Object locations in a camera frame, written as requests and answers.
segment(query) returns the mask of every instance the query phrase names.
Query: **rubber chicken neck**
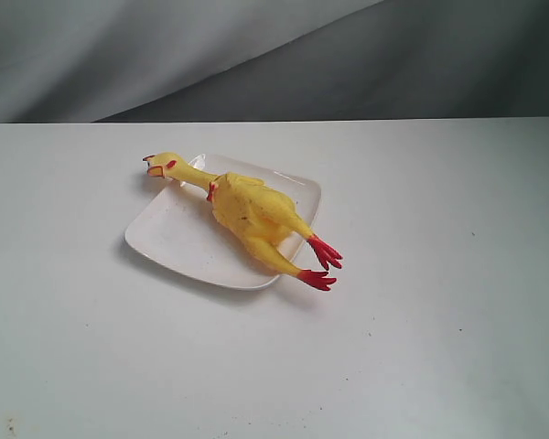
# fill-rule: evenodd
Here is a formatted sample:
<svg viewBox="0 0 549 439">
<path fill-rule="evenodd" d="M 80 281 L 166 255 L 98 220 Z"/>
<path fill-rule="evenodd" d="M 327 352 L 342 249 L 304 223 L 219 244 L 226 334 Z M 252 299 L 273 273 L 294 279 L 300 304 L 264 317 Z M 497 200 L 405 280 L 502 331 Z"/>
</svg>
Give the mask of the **rubber chicken neck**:
<svg viewBox="0 0 549 439">
<path fill-rule="evenodd" d="M 341 268 L 341 255 L 322 241 L 297 215 L 287 195 L 258 178 L 232 172 L 214 175 L 195 169 L 175 153 L 149 155 L 147 174 L 172 178 L 204 189 L 214 218 L 229 229 L 258 261 L 277 273 L 287 274 L 319 290 L 329 291 L 336 278 L 328 277 L 330 265 Z M 306 240 L 324 272 L 302 270 L 286 259 L 278 245 L 292 232 Z"/>
</svg>

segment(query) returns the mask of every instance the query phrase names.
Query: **rubber chicken body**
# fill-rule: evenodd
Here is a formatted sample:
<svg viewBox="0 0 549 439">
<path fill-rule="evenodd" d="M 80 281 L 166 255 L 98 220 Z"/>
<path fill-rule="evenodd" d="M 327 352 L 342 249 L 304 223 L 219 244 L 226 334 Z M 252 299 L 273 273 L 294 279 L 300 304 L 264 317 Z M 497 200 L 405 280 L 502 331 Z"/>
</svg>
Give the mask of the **rubber chicken body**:
<svg viewBox="0 0 549 439">
<path fill-rule="evenodd" d="M 232 172 L 217 176 L 200 171 L 175 153 L 150 155 L 143 160 L 148 163 L 147 173 L 151 177 L 186 181 L 208 192 L 214 218 L 270 269 L 323 291 L 328 291 L 336 282 L 335 278 L 327 277 L 328 268 L 330 264 L 341 268 L 342 257 L 296 214 L 295 203 L 287 195 L 266 186 L 258 178 Z M 309 243 L 325 272 L 301 270 L 277 250 L 293 231 Z"/>
</svg>

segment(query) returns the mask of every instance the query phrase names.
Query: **rubber chicken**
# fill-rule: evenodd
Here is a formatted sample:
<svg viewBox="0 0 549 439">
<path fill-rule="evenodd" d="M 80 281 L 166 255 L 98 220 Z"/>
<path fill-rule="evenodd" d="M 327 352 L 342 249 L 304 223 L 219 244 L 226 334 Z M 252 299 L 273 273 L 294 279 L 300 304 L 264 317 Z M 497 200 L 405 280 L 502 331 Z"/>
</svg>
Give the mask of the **rubber chicken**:
<svg viewBox="0 0 549 439">
<path fill-rule="evenodd" d="M 330 264 L 341 268 L 342 257 L 296 214 L 295 203 L 287 195 L 267 187 L 258 178 L 200 171 L 175 153 L 149 155 L 143 160 L 148 163 L 147 174 L 151 177 L 173 178 L 204 189 L 214 218 L 270 269 L 323 291 L 329 291 L 329 286 L 336 282 L 328 277 L 328 269 Z M 277 250 L 293 231 L 313 248 L 325 272 L 301 270 Z"/>
</svg>

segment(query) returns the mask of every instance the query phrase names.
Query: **yellow rubber chicken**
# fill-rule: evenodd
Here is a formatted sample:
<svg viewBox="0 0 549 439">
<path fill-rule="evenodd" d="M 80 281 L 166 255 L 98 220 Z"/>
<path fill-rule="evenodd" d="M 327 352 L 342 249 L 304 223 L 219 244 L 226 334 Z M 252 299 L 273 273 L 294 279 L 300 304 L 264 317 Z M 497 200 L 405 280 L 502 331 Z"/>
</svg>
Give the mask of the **yellow rubber chicken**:
<svg viewBox="0 0 549 439">
<path fill-rule="evenodd" d="M 185 181 L 208 192 L 213 216 L 243 243 L 257 260 L 278 273 L 288 274 L 323 291 L 336 282 L 328 276 L 329 264 L 341 268 L 342 257 L 322 241 L 296 214 L 287 195 L 267 187 L 263 180 L 228 172 L 221 176 L 190 166 L 175 153 L 149 155 L 147 174 Z M 278 250 L 278 245 L 295 231 L 313 248 L 325 272 L 301 270 Z"/>
</svg>

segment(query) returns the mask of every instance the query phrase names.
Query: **rubber chicken head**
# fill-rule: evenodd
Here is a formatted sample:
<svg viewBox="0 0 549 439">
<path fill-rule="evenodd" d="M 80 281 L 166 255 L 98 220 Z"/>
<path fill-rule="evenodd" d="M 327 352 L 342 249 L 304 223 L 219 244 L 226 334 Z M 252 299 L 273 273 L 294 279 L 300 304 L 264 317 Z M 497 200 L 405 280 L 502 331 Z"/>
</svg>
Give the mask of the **rubber chicken head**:
<svg viewBox="0 0 549 439">
<path fill-rule="evenodd" d="M 161 153 L 149 155 L 143 158 L 148 163 L 146 173 L 151 177 L 170 177 L 181 179 L 179 176 L 185 174 L 191 166 L 175 153 Z"/>
</svg>

